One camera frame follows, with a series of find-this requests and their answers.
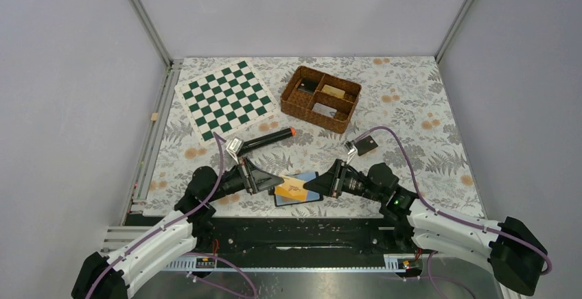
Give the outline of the black VIP card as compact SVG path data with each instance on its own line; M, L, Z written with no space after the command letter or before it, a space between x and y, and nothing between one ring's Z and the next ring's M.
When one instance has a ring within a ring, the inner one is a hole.
M354 146L357 150L358 156L363 156L369 152L372 152L374 149L378 148L378 144L371 135L368 135L363 139L356 141Z

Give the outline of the gold VIP card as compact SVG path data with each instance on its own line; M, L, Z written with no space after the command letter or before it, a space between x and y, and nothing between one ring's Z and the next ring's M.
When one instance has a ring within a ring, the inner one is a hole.
M303 186L306 181L290 176L282 176L282 179L283 183L275 187L275 195L280 195L291 200L305 201L308 190Z

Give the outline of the black leather card holder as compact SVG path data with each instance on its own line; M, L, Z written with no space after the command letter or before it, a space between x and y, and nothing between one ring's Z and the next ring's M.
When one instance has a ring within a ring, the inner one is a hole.
M317 176L317 171L284 176L284 182L272 190L275 206L281 207L322 201L323 196L320 193L303 187L306 182L315 179Z

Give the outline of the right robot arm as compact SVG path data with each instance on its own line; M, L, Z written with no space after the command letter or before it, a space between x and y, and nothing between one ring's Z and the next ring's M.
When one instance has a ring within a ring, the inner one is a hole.
M426 206L417 193L399 184L386 163L375 164L364 174L336 160L303 186L330 198L349 193L379 202L379 212L392 224L393 241L402 252L437 251L483 268L514 292L535 293L547 251L516 218L497 222Z

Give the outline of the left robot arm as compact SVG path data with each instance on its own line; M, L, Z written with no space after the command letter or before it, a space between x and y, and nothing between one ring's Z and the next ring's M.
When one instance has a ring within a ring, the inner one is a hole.
M197 168L184 196L161 221L124 247L107 255L94 252L84 260L72 298L132 298L178 257L211 247L212 201L239 191L259 193L283 182L246 157L229 171Z

